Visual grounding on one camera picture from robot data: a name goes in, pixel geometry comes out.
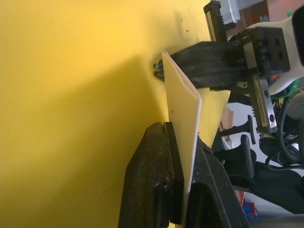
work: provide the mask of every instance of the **yellow wall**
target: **yellow wall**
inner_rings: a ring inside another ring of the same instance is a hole
[[[125,167],[145,128],[167,119],[152,62],[209,39],[206,3],[0,1],[1,228],[117,226]],[[227,101],[202,93],[211,112],[214,97]]]

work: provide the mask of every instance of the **yellow surface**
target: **yellow surface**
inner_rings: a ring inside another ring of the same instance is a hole
[[[125,167],[168,118],[151,65],[209,39],[206,3],[0,1],[1,228],[117,227]],[[200,93],[211,144],[228,93]]]

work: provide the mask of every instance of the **bolt hole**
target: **bolt hole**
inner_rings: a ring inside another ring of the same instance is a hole
[[[278,40],[278,39],[275,39],[275,44],[277,45],[277,46],[280,46],[280,41]]]
[[[279,56],[279,59],[282,59],[282,58],[283,58],[282,52],[279,52],[277,55]]]
[[[269,93],[267,90],[264,91],[265,96],[268,98],[269,97]]]
[[[271,122],[274,122],[275,121],[274,115],[271,114],[270,117],[269,117],[269,119],[270,119]]]

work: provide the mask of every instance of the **white wall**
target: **white wall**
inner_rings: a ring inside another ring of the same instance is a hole
[[[247,115],[252,115],[251,107],[247,105],[242,105],[239,103],[228,104],[228,108],[231,111],[234,111],[233,114],[233,126],[239,126],[244,124],[247,121]],[[254,129],[257,127],[256,119],[253,117]],[[250,137],[249,133],[238,133],[231,135],[230,138],[233,141],[235,147],[240,145],[240,137],[242,134],[246,134]],[[259,138],[260,136],[255,132],[256,144],[252,145],[250,140],[250,148],[256,152],[256,160],[259,162],[264,162],[267,158],[265,154],[259,148]],[[304,170],[295,170],[301,176],[304,176]],[[253,194],[246,193],[245,200],[248,202],[254,202],[258,210],[258,213],[263,216],[282,216],[292,214],[291,212],[283,209],[280,206],[277,206],[273,203],[270,203],[264,199],[261,199]]]

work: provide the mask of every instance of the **green part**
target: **green part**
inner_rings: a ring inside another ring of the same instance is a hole
[[[291,17],[293,15],[293,12],[290,10],[287,12],[287,17]]]
[[[275,99],[275,100],[278,100],[280,98],[285,98],[285,97],[289,97],[291,96],[292,94],[295,93],[295,90],[297,89],[298,85],[299,85],[299,82],[300,82],[300,79],[297,79],[295,80],[292,85],[291,85],[291,89],[289,91],[288,94],[284,95],[284,96],[272,96],[271,98]]]

